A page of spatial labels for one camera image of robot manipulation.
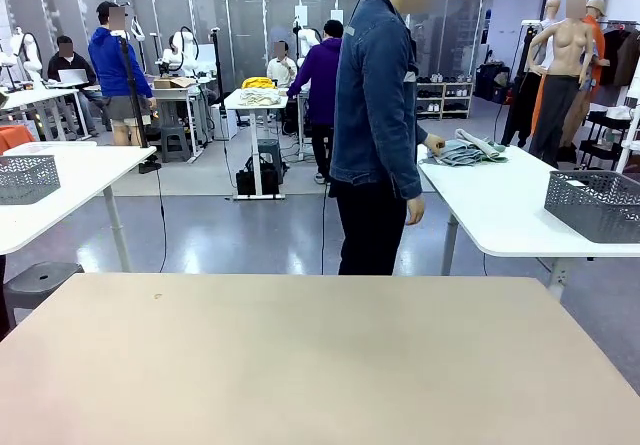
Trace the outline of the person's right hand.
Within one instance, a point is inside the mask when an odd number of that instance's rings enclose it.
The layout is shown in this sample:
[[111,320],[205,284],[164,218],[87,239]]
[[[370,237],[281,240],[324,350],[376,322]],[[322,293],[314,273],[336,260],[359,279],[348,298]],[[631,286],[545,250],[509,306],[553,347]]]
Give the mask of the person's right hand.
[[417,225],[425,213],[425,202],[422,195],[407,201],[407,226]]

